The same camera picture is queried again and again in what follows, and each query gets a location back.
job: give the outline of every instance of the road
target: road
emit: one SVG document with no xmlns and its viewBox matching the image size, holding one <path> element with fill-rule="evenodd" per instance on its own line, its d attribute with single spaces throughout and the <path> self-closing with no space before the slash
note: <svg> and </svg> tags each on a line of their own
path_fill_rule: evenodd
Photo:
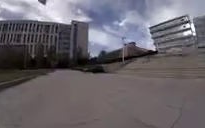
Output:
<svg viewBox="0 0 205 128">
<path fill-rule="evenodd" d="M 205 80 L 58 70 L 1 92 L 0 128 L 205 128 Z"/>
</svg>

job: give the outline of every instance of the asphalt road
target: asphalt road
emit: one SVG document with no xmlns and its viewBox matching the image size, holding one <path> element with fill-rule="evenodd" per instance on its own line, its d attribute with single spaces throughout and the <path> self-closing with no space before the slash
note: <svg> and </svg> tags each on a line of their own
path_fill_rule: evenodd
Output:
<svg viewBox="0 0 205 128">
<path fill-rule="evenodd" d="M 1 92 L 0 128 L 205 128 L 205 80 L 60 70 Z"/>
</svg>

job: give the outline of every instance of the white building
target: white building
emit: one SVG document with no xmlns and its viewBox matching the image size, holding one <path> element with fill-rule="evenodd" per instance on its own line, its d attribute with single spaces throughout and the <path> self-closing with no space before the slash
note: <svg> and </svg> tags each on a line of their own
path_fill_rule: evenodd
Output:
<svg viewBox="0 0 205 128">
<path fill-rule="evenodd" d="M 31 20 L 0 21 L 0 46 L 24 45 L 32 58 L 39 52 L 47 56 L 54 48 L 62 58 L 88 57 L 88 24 L 72 21 L 69 24 Z"/>
<path fill-rule="evenodd" d="M 176 48 L 183 50 L 194 45 L 192 23 L 188 15 L 152 26 L 150 33 L 160 53 Z"/>
</svg>

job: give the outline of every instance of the grass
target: grass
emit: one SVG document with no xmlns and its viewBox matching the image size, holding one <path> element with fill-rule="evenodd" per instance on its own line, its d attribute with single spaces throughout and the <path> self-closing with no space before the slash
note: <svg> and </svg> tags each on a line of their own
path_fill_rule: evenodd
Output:
<svg viewBox="0 0 205 128">
<path fill-rule="evenodd" d="M 51 70 L 0 70 L 0 83 L 32 75 L 43 75 Z"/>
</svg>

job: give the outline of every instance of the roof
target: roof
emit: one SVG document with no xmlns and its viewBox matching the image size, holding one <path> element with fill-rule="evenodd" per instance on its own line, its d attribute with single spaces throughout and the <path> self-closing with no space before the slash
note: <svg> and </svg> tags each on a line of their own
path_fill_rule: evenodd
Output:
<svg viewBox="0 0 205 128">
<path fill-rule="evenodd" d="M 58 22 L 50 22 L 50 21 L 38 21 L 38 20 L 0 20 L 0 23 L 4 22 L 34 22 L 34 23 L 45 23 L 45 24 L 61 24 L 61 25 L 69 25 L 64 23 L 58 23 Z"/>
<path fill-rule="evenodd" d="M 151 27 L 149 27 L 149 28 L 152 29 L 152 28 L 158 27 L 158 26 L 160 26 L 160 25 L 163 25 L 163 24 L 166 24 L 166 23 L 169 23 L 169 22 L 172 22 L 172 21 L 175 21 L 175 20 L 177 20 L 177 19 L 184 18 L 184 17 L 189 17 L 189 15 L 180 16 L 180 17 L 177 17 L 177 18 L 174 18 L 174 19 L 171 19 L 171 20 L 168 20 L 168 21 L 162 22 L 162 23 L 160 23 L 160 24 L 157 24 L 157 25 L 151 26 Z"/>
</svg>

